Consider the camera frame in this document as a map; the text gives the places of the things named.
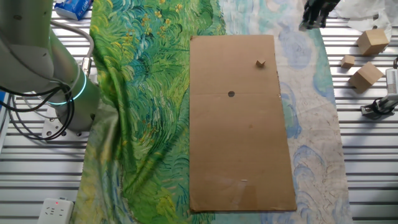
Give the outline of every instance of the electrical outlet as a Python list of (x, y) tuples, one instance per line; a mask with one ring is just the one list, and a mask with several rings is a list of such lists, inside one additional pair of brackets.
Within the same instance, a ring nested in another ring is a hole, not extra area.
[(46, 198), (37, 224), (67, 224), (73, 210), (73, 202)]

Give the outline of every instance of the fabric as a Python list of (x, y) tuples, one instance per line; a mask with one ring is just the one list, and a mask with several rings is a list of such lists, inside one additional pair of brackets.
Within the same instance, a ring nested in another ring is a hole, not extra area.
[[(328, 58), (302, 0), (95, 0), (102, 100), (71, 223), (352, 223)], [(273, 34), (298, 209), (189, 208), (191, 35)]]

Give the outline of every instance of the cardboard sheet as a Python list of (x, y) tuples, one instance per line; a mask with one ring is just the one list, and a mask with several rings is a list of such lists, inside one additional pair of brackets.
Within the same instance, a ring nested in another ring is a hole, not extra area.
[(191, 39), (190, 207), (297, 207), (272, 35)]

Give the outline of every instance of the metal grating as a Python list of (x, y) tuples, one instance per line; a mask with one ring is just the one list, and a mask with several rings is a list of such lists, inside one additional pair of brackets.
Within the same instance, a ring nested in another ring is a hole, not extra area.
[[(88, 32), (91, 9), (80, 21), (61, 18), (54, 12), (52, 17)], [(354, 223), (398, 223), (398, 116), (370, 121), (363, 118), (359, 110), (359, 106), (387, 94), (386, 78), (381, 78), (362, 95), (355, 93), (347, 83), (350, 75), (368, 61), (382, 72), (392, 67), (398, 53), (398, 27), (393, 28), (386, 51), (371, 58), (360, 55), (355, 41), (361, 33), (347, 27), (346, 22), (329, 19), (322, 35), (333, 75)], [(88, 42), (63, 29), (54, 27), (54, 32), (81, 62), (88, 50)], [(356, 56), (356, 65), (348, 72), (340, 68), (340, 60), (346, 54)], [(91, 74), (95, 78), (95, 66)], [(30, 102), (38, 104), (39, 100)], [(21, 99), (17, 99), (17, 104), (27, 108)], [(22, 119), (41, 133), (43, 118), (26, 113), (22, 114)], [(77, 146), (37, 145), (21, 136), (10, 124), (0, 154), (0, 223), (37, 223), (42, 202), (47, 197), (67, 197), (74, 201), (84, 153), (85, 143), (82, 142)]]

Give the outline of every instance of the wooden block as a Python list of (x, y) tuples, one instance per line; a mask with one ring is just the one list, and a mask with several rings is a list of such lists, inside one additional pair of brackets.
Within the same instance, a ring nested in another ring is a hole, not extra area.
[(389, 44), (382, 29), (366, 30), (356, 42), (362, 55), (378, 54)]
[(342, 68), (351, 68), (355, 64), (355, 57), (351, 55), (345, 55), (341, 60)]
[(380, 72), (371, 62), (366, 63), (360, 68), (348, 81), (355, 86), (358, 93), (363, 93), (375, 82), (377, 82), (383, 73)]
[(256, 65), (257, 65), (257, 67), (259, 67), (259, 68), (264, 67), (265, 64), (266, 64), (266, 61), (263, 60), (263, 59), (257, 60), (257, 62), (256, 62)]

